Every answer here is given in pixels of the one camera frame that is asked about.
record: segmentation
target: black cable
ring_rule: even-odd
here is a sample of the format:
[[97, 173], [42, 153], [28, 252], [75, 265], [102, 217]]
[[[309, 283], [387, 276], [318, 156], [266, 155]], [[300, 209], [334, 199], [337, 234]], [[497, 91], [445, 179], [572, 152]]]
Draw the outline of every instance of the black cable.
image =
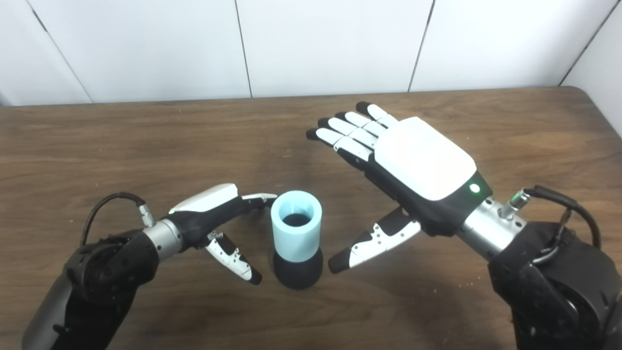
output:
[[536, 186], [532, 189], [525, 189], [524, 192], [532, 197], [546, 199], [548, 201], [558, 203], [570, 210], [574, 210], [590, 227], [590, 232], [592, 233], [592, 245], [600, 249], [601, 237], [598, 224], [596, 223], [594, 216], [592, 216], [586, 208], [577, 203], [577, 201], [566, 196], [565, 194], [561, 194], [542, 186]]
[[114, 193], [114, 194], [111, 194], [110, 196], [106, 196], [102, 198], [102, 200], [93, 207], [93, 210], [91, 210], [91, 213], [88, 214], [88, 217], [86, 218], [86, 223], [84, 224], [84, 228], [82, 229], [82, 237], [80, 237], [81, 247], [84, 247], [84, 245], [86, 244], [88, 233], [91, 230], [91, 225], [93, 224], [93, 219], [95, 219], [95, 215], [97, 214], [97, 212], [101, 209], [101, 207], [104, 206], [104, 204], [108, 203], [109, 201], [112, 201], [115, 198], [129, 199], [130, 201], [133, 201], [134, 203], [136, 203], [137, 207], [143, 206], [146, 203], [139, 196], [132, 194], [132, 193], [127, 193], [127, 192]]

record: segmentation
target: robotic hand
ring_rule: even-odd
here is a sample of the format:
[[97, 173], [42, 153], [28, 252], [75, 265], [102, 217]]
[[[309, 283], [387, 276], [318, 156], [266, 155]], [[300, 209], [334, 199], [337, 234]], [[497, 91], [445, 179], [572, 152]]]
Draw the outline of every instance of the robotic hand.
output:
[[[420, 118], [397, 121], [366, 102], [356, 110], [360, 114], [320, 119], [307, 138], [322, 141], [364, 171], [399, 207], [378, 220], [373, 233], [364, 232], [329, 259], [333, 273], [386, 252], [419, 230], [457, 235], [488, 261], [493, 289], [512, 308], [519, 349], [622, 348], [622, 282], [600, 250], [600, 231], [585, 208], [541, 186], [520, 190], [501, 204], [474, 160]], [[518, 217], [532, 197], [564, 206], [561, 221]], [[593, 246], [566, 228], [572, 212], [588, 222]]]
[[[86, 244], [99, 208], [113, 198], [133, 200], [145, 228]], [[251, 209], [271, 206], [275, 194], [239, 196], [221, 184], [186, 199], [154, 223], [145, 202], [128, 193], [104, 198], [91, 212], [81, 247], [69, 258], [24, 333], [23, 350], [106, 349], [128, 313], [139, 286], [158, 265], [188, 248], [204, 248], [243, 280], [257, 285], [261, 275], [218, 226]]]

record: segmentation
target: black base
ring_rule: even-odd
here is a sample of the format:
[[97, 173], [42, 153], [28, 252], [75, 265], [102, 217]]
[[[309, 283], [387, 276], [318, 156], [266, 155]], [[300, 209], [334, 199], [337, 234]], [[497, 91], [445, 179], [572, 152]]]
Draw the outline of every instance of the black base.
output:
[[320, 279], [323, 260], [319, 248], [311, 258], [298, 263], [283, 259], [277, 252], [272, 257], [276, 278], [284, 286], [296, 290], [308, 288]]

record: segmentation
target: white wall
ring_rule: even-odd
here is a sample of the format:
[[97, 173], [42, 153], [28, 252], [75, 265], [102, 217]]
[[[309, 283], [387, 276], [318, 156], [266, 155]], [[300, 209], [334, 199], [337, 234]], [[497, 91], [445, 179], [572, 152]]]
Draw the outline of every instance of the white wall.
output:
[[563, 85], [583, 89], [622, 136], [622, 6], [618, 5]]
[[411, 91], [558, 85], [617, 0], [437, 0]]
[[28, 3], [0, 1], [0, 104], [90, 102]]
[[254, 97], [405, 92], [432, 0], [238, 0]]
[[233, 0], [30, 0], [94, 102], [250, 97]]
[[616, 0], [27, 1], [7, 105], [558, 85]]

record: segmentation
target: cup opening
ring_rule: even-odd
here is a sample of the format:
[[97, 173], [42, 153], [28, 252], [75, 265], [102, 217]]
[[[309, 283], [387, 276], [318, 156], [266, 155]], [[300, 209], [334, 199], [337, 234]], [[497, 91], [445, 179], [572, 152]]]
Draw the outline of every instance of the cup opening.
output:
[[313, 205], [300, 199], [288, 199], [279, 208], [279, 218], [290, 227], [308, 224], [313, 219], [314, 214]]

